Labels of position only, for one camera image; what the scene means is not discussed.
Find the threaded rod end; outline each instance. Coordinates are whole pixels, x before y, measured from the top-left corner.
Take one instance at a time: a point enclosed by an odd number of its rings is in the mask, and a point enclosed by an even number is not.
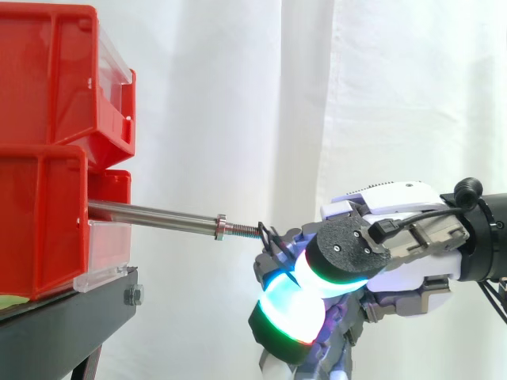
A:
[[[253,226],[244,226],[242,224],[227,224],[226,235],[241,236],[242,238],[260,239],[259,229]]]

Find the green light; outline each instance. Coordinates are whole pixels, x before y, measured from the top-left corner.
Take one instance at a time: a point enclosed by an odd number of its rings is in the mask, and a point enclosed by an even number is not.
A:
[[[354,283],[331,283],[319,277],[308,265],[306,251],[302,251],[295,262],[294,276],[305,291],[313,291],[320,298],[331,298],[356,291],[366,285],[367,279]]]
[[[269,283],[260,305],[277,329],[305,344],[314,341],[326,317],[324,301],[302,290],[284,273]]]

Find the black metal stand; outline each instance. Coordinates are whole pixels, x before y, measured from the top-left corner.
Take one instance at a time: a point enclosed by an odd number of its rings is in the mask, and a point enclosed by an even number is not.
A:
[[[0,313],[0,378],[95,377],[101,345],[135,314],[126,298],[137,269],[88,293],[74,291]]]

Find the white backdrop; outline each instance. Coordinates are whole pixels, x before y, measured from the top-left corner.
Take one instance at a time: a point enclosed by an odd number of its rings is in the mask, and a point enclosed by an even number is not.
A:
[[[502,3],[90,2],[138,74],[132,202],[283,230],[379,181],[507,191]],[[259,249],[136,227],[146,301],[97,379],[261,378]],[[367,326],[354,378],[504,378],[505,326],[476,285],[454,288],[429,316]]]

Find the red storage bin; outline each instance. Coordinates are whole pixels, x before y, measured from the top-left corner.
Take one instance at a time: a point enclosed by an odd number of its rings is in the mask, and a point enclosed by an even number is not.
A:
[[[90,169],[134,155],[135,73],[91,6],[0,2],[0,143],[80,146]]]
[[[88,194],[130,203],[130,183],[125,171],[88,174],[77,146],[0,146],[0,295],[38,299],[72,287],[93,254]],[[98,231],[105,236],[99,246],[107,247],[104,228]],[[129,232],[116,235],[128,249]],[[93,270],[110,262],[100,254]]]

